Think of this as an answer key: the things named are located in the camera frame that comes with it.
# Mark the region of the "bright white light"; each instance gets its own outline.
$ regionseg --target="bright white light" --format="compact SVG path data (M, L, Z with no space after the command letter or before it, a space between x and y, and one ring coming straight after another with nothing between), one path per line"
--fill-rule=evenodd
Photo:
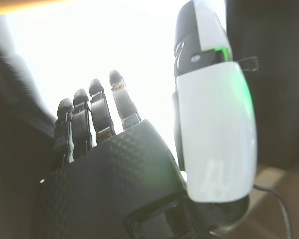
M141 117L152 122L175 155L174 32L178 11L187 1L81 0L7 17L16 51L50 112L56 115L62 99L72 99L99 78L116 132L121 132L108 81L109 72L117 69Z

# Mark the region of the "robotic hand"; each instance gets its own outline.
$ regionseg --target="robotic hand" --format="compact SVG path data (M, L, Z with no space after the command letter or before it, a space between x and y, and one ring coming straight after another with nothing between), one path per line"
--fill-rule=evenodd
M141 120L117 71L110 84L124 132L115 134L95 79L90 103L82 89L74 106L69 99L60 103L52 173L38 190L32 238L210 239L217 238L211 230L243 217L256 169L244 75L203 1L181 9L175 43L179 167L150 122Z

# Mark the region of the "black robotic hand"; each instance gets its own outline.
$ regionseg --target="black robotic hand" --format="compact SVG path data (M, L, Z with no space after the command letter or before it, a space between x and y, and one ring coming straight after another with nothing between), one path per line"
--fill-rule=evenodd
M151 123L141 120L117 71L110 83L124 128L118 135L99 80L91 82L90 103L83 89L73 104L60 103L54 163L39 187L32 238L204 239L240 219L248 197L225 204L189 199L175 159Z

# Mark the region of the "black cable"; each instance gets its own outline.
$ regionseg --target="black cable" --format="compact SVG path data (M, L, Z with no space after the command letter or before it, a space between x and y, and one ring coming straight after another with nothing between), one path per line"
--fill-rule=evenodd
M282 212L283 212L284 221L285 221L285 224L286 224L287 238L288 239L293 239L293 230L291 228L290 216L289 216L289 213L287 211L287 207L286 207L286 204L284 202L284 199L282 198L282 196L280 195L280 193L278 191L276 191L275 189L258 186L256 184L254 184L254 189L257 189L259 191L264 191L264 192L272 193L272 194L274 194L278 198L280 206L281 206L281 209L282 209Z

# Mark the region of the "textured grip surface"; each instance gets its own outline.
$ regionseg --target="textured grip surface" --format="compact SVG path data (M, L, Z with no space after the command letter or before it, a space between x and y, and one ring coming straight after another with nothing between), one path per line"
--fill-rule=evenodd
M124 218L176 194L185 194L179 169L145 120L102 142L40 185L31 236L128 239Z

